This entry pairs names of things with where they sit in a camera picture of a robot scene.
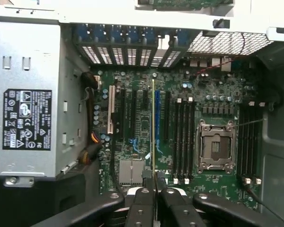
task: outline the motherboard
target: motherboard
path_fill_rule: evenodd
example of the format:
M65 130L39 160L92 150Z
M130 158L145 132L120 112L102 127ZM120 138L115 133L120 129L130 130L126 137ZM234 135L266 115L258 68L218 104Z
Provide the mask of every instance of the motherboard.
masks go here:
M126 193L142 186L144 170L160 171L168 187L188 196L210 192L257 209L244 192L258 194L264 103L256 101L260 72L233 61L231 71L200 70L180 63L173 70L92 68L93 131L100 151L100 193L115 190L109 165Z

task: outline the cpu socket cover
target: cpu socket cover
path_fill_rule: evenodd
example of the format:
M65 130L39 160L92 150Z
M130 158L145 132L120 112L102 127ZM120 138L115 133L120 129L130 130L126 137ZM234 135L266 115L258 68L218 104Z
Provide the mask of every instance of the cpu socket cover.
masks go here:
M198 173L207 169L225 170L230 174L235 166L236 132L233 121L227 125L210 125L201 119L196 136Z

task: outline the warning label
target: warning label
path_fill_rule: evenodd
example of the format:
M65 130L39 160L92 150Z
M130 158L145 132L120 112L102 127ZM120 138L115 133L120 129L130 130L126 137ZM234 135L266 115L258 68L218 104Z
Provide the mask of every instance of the warning label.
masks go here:
M50 150L52 91L8 89L4 92L4 150Z

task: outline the white pci slot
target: white pci slot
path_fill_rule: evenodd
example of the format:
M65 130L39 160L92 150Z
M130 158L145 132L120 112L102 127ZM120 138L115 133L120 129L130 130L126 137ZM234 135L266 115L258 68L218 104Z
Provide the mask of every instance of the white pci slot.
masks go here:
M108 93L108 119L107 119L107 133L114 133L114 125L112 121L112 113L115 112L115 86L109 86Z

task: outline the green circuit board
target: green circuit board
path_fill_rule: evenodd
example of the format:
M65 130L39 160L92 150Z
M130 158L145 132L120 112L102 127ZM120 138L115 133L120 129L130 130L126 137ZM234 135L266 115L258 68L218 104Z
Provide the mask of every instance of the green circuit board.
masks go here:
M101 81L100 89L95 93L95 105L97 106L95 111L99 114L97 114L93 126L93 130L102 136L101 139L104 143L104 148L100 152L100 193L115 190L109 173L111 149L114 149L115 152L115 172L124 192L131 187L141 186L141 171L151 169L151 83L154 80L155 90L159 91L160 96L160 112L158 113L160 131L159 141L157 141L159 147L156 146L155 149L155 166L157 171L165 173L168 186L182 188L188 196L192 196L195 192L215 193L257 209L257 203L241 190L236 176L236 167L231 173L226 173L224 170L204 170L199 173L197 168L195 129L200 120L202 119L210 125L226 125L229 121L235 125L239 124L240 109L236 100L251 95L246 92L247 86L252 87L252 84L256 83L259 78L257 71L249 68L242 70L240 63L233 65L234 70L231 73L221 72L220 69L199 73L200 69L185 66L172 71L92 69L95 75L99 75ZM116 134L107 133L109 86L115 86L114 112L120 117L117 121L118 125L115 125L118 127ZM166 106L167 93L170 95L168 107ZM214 96L223 97L223 100L213 100ZM179 182L175 185L173 152L177 138L175 135L176 105L179 98L188 101L190 97L193 98L194 108L186 107L187 116L184 113L180 123L185 126L191 124L191 119L194 121L193 128L187 127L184 132L190 136L188 140L192 146L191 178L189 183ZM260 131L254 136L261 138ZM114 147L112 147L112 140L115 140ZM237 158L238 138L236 137L235 140L233 155ZM128 165L133 166L136 171L130 182L127 181L129 169L127 171L126 166ZM255 193L259 193L260 185L252 184L251 188Z
M155 0L153 8L157 10L201 10L221 4L233 4L233 0Z

